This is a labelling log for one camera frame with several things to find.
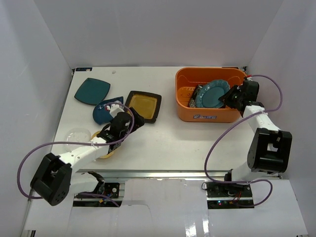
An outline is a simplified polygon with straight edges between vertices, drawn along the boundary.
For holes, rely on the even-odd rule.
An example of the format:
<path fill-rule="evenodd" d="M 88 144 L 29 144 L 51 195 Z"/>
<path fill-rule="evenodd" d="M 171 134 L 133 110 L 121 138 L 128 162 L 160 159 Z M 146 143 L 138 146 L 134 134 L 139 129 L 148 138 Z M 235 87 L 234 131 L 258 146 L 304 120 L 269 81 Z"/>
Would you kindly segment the black and amber square plate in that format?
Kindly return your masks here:
<path fill-rule="evenodd" d="M 144 91 L 130 91 L 125 105 L 132 107 L 144 118 L 145 123 L 154 124 L 158 118 L 162 96 Z"/>

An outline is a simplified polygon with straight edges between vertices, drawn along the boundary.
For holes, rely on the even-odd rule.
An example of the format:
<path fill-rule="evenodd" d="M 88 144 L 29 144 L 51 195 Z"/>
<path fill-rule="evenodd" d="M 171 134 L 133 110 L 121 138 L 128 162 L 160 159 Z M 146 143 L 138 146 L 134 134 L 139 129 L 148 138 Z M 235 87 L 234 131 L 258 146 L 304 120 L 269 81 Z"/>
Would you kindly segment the teal scalloped round plate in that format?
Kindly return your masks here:
<path fill-rule="evenodd" d="M 227 81 L 219 79 L 204 85 L 197 93 L 195 98 L 195 106 L 197 108 L 213 108 L 219 109 L 224 106 L 224 103 L 219 100 L 230 90 L 230 85 Z"/>

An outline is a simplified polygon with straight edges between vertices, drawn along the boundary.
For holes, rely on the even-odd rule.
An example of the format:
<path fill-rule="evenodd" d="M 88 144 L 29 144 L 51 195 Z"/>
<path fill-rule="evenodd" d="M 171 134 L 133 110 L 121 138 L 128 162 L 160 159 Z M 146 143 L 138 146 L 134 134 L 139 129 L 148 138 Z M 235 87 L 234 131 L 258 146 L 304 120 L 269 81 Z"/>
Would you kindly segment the black floral square plate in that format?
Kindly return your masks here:
<path fill-rule="evenodd" d="M 203 88 L 203 85 L 198 84 L 195 88 L 194 91 L 190 97 L 190 100 L 188 102 L 188 107 L 189 108 L 195 108 L 196 107 L 196 97 L 198 95 L 198 93 L 201 91 L 201 89 Z"/>

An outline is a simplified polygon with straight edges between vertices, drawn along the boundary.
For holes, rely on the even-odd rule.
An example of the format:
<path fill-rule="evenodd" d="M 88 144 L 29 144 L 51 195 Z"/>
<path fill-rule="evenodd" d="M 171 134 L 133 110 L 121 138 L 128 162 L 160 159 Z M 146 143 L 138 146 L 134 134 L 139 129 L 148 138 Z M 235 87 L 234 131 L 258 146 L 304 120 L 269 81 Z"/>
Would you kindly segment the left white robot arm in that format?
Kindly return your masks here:
<path fill-rule="evenodd" d="M 116 150 L 126 135 L 144 123 L 144 118 L 133 108 L 117 113 L 88 145 L 60 155 L 45 155 L 31 180 L 31 188 L 52 206 L 61 203 L 68 194 L 104 198 L 104 178 L 94 171 L 82 174 L 78 171 Z"/>

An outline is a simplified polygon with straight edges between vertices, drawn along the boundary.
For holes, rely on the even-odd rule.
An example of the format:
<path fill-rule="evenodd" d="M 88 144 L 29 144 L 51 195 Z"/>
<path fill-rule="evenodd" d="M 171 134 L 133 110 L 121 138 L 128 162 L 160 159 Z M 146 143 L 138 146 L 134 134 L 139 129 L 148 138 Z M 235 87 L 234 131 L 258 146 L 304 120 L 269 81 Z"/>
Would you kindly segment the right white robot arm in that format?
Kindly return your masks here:
<path fill-rule="evenodd" d="M 284 173 L 288 167 L 292 134 L 271 121 L 263 104 L 256 101 L 258 92 L 259 83 L 245 80 L 219 98 L 225 106 L 237 109 L 254 132 L 246 162 L 225 175 L 223 192 L 229 197 L 241 191 L 238 181 L 251 182 L 265 174 Z"/>

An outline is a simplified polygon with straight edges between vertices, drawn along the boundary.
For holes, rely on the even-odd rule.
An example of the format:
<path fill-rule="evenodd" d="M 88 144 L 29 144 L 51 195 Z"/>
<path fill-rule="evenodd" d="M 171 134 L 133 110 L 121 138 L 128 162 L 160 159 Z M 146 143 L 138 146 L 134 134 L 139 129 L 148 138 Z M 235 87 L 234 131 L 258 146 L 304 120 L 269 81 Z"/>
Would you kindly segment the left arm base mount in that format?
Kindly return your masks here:
<path fill-rule="evenodd" d="M 112 199 L 96 195 L 77 194 L 73 201 L 73 207 L 120 207 L 122 197 L 119 195 L 120 183 L 105 183 L 98 191 L 98 194 Z"/>

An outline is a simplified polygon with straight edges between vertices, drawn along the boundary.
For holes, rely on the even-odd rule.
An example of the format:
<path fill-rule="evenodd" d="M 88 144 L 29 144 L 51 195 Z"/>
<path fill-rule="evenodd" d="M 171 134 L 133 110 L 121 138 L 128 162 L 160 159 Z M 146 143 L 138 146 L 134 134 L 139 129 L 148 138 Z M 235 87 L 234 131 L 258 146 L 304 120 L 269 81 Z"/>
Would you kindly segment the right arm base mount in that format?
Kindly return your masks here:
<path fill-rule="evenodd" d="M 206 181 L 201 185 L 206 191 L 208 198 L 252 198 L 252 191 L 249 185 L 222 184 Z"/>

